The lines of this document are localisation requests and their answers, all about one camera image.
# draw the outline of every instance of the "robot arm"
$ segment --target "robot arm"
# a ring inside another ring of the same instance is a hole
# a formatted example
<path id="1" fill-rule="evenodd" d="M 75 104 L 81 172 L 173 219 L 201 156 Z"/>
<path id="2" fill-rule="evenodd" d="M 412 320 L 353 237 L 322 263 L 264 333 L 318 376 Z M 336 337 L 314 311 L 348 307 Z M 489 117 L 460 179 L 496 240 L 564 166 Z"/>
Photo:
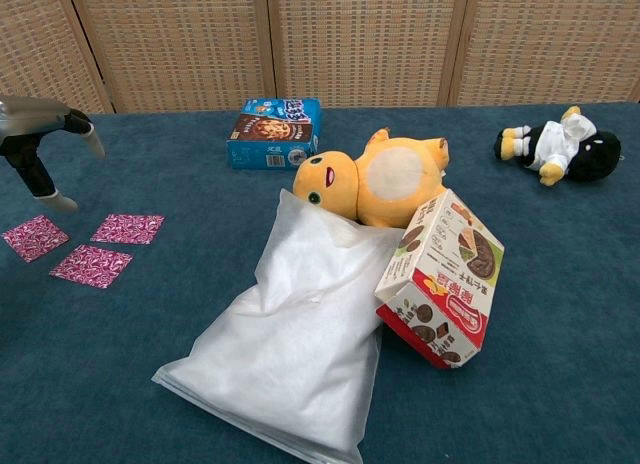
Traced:
<path id="1" fill-rule="evenodd" d="M 75 211 L 77 204 L 56 189 L 37 154 L 42 137 L 56 130 L 80 134 L 97 157 L 105 157 L 93 123 L 82 112 L 53 99 L 0 95 L 0 155 L 36 199 L 56 211 Z"/>

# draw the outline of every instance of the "white cloth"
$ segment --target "white cloth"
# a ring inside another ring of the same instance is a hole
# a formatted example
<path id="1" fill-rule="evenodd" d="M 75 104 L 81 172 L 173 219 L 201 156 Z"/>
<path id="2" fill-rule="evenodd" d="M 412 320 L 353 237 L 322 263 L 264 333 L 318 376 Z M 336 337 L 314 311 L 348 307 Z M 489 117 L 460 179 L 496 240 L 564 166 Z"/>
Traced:
<path id="1" fill-rule="evenodd" d="M 153 380 L 307 462 L 361 463 L 380 344 L 373 291 L 402 233 L 282 191 L 257 285 Z"/>
<path id="2" fill-rule="evenodd" d="M 560 123 L 548 121 L 540 134 L 535 158 L 529 168 L 538 171 L 547 162 L 551 162 L 566 173 L 571 159 L 580 149 L 580 141 L 595 133 L 596 126 L 580 114 L 571 114 Z"/>

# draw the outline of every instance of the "red and white box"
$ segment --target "red and white box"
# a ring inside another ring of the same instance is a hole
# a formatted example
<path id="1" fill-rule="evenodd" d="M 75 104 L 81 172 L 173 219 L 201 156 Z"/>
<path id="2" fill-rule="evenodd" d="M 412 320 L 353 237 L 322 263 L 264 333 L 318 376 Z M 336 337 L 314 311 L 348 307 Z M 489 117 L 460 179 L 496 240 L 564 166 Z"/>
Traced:
<path id="1" fill-rule="evenodd" d="M 482 347 L 503 255 L 447 190 L 417 209 L 376 288 L 376 312 L 436 367 L 460 367 Z"/>

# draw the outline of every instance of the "pikachu mouth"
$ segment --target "pikachu mouth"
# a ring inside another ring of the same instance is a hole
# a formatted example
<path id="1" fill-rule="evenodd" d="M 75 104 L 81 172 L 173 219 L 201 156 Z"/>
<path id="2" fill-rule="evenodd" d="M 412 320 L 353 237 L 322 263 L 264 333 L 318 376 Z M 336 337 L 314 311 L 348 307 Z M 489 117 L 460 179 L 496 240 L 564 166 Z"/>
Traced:
<path id="1" fill-rule="evenodd" d="M 333 172 L 333 169 L 331 167 L 327 167 L 327 175 L 325 177 L 325 186 L 329 187 L 331 184 L 333 184 L 333 181 L 336 178 L 336 173 Z"/>

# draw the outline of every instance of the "pikachu eye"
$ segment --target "pikachu eye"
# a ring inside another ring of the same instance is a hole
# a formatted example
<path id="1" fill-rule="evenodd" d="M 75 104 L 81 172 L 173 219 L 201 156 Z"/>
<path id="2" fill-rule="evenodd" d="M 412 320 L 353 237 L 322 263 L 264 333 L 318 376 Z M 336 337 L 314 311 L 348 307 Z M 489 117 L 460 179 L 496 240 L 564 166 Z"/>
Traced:
<path id="1" fill-rule="evenodd" d="M 320 197 L 320 194 L 318 194 L 317 192 L 310 192 L 309 193 L 309 202 L 311 204 L 320 204 L 320 202 L 322 202 L 322 198 Z"/>

